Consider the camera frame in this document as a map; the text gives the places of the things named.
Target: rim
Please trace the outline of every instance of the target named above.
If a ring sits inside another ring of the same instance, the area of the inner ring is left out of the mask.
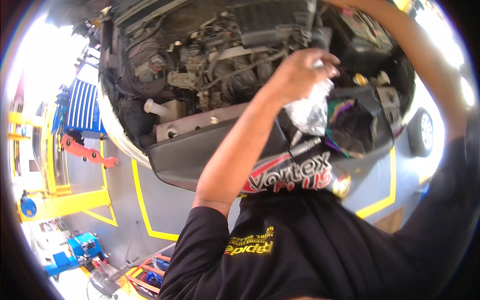
[[[421,117],[421,138],[425,148],[430,149],[433,144],[433,126],[427,114],[423,114]]]

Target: plastic bag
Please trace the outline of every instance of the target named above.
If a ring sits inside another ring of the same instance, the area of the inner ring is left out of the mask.
[[[321,60],[313,64],[314,68],[323,67]],[[328,105],[326,97],[333,87],[330,79],[313,86],[308,97],[288,103],[284,106],[288,117],[303,133],[323,136],[327,127]]]

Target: tire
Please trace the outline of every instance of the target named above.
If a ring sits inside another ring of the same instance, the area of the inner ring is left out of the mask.
[[[428,157],[433,149],[434,129],[432,117],[424,108],[419,108],[407,126],[408,142],[415,156]]]

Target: mechanic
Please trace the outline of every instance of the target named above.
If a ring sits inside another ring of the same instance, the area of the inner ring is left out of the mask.
[[[227,216],[281,108],[338,75],[318,49],[290,55],[250,102],[198,181],[160,291],[161,299],[432,299],[465,253],[479,201],[466,200],[459,77],[406,14],[384,0],[327,0],[355,7],[396,39],[432,93],[445,123],[444,157],[401,230],[386,234],[326,191],[242,199],[232,233]],[[325,67],[314,70],[317,59]]]

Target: black t-shirt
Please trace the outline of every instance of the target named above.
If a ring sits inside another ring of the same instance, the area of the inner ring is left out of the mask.
[[[345,210],[329,192],[243,199],[231,234],[220,212],[193,208],[160,298],[431,298],[458,265],[478,217],[478,200],[468,208],[459,200],[465,163],[452,161],[463,149],[455,145],[393,235]]]

